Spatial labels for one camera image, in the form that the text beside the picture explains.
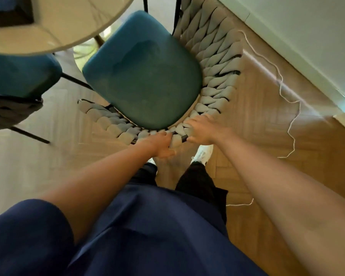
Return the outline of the person's right hand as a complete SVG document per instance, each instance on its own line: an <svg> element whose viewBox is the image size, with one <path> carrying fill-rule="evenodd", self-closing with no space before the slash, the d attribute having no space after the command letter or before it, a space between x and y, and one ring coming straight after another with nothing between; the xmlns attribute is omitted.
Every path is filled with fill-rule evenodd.
<svg viewBox="0 0 345 276"><path fill-rule="evenodd" d="M217 144L225 136L227 129L219 125L212 116L203 114L194 118L203 118L203 143L199 145Z"/></svg>

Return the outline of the person's left hand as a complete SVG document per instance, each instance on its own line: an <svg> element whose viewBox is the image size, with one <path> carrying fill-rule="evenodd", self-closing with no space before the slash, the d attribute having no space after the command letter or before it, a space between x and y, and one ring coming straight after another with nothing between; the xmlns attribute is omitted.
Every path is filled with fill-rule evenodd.
<svg viewBox="0 0 345 276"><path fill-rule="evenodd" d="M166 131L158 132L154 135L149 135L145 139L142 139L140 142L138 142L138 146L148 151L148 154L151 157L158 157L159 149L170 148L172 136L172 133L166 133Z"/></svg>

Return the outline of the teal chair with woven back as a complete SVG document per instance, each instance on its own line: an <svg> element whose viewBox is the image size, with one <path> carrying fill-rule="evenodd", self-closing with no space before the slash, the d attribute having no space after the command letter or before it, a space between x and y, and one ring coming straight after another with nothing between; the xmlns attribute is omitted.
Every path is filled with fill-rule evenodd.
<svg viewBox="0 0 345 276"><path fill-rule="evenodd" d="M159 131L177 148L192 134L186 121L221 114L235 92L243 48L217 0L181 0L174 34L137 11L83 67L108 106L81 99L78 108L111 137L135 144Z"/></svg>
<svg viewBox="0 0 345 276"><path fill-rule="evenodd" d="M50 144L15 125L43 107L42 95L61 78L92 90L87 83L64 73L55 53L0 55L0 130L9 129Z"/></svg>

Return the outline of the person's right forearm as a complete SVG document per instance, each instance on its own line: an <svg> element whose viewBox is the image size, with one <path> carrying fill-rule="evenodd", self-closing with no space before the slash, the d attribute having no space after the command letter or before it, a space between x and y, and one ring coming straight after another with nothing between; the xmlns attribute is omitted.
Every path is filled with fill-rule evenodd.
<svg viewBox="0 0 345 276"><path fill-rule="evenodd" d="M227 129L209 137L312 275L345 276L345 199Z"/></svg>

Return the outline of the person's left forearm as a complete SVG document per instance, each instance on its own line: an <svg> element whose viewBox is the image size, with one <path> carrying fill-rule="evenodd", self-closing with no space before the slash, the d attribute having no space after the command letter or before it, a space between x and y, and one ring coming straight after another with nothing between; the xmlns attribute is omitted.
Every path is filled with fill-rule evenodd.
<svg viewBox="0 0 345 276"><path fill-rule="evenodd" d="M156 153L155 145L142 141L82 168L40 199L60 209L69 222L74 243L78 243L133 175Z"/></svg>

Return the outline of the black trousers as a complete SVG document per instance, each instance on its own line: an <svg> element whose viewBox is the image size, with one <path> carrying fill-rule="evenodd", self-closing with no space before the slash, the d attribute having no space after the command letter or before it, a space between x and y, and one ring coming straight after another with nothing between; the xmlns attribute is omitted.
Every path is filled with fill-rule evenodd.
<svg viewBox="0 0 345 276"><path fill-rule="evenodd" d="M139 184L157 187L157 171L157 166L145 163L134 174L128 185ZM226 202L228 191L216 187L207 173L206 167L201 163L193 163L187 168L180 177L174 191L186 204L208 221L217 221L218 218L214 218L212 210L205 210L206 207L201 206L202 201L216 209L223 224L227 223Z"/></svg>

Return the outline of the navy blue shirt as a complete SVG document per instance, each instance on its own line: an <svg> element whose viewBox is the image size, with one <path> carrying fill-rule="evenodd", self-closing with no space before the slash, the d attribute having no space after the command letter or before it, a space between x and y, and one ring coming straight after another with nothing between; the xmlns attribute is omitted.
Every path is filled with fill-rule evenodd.
<svg viewBox="0 0 345 276"><path fill-rule="evenodd" d="M40 199L0 215L0 276L267 276L228 238L219 211L181 192L127 184L74 244Z"/></svg>

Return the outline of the white baseboard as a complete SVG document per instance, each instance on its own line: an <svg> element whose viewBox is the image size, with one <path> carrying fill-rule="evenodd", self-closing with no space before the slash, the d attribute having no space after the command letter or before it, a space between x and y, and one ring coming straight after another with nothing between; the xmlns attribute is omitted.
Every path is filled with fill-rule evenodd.
<svg viewBox="0 0 345 276"><path fill-rule="evenodd" d="M219 0L345 112L345 0Z"/></svg>

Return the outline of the round white marble table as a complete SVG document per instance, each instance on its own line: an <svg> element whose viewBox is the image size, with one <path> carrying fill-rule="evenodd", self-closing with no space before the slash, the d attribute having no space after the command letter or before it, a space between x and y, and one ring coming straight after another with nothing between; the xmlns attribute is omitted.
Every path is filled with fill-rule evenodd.
<svg viewBox="0 0 345 276"><path fill-rule="evenodd" d="M0 55L66 50L103 32L134 0L0 0Z"/></svg>

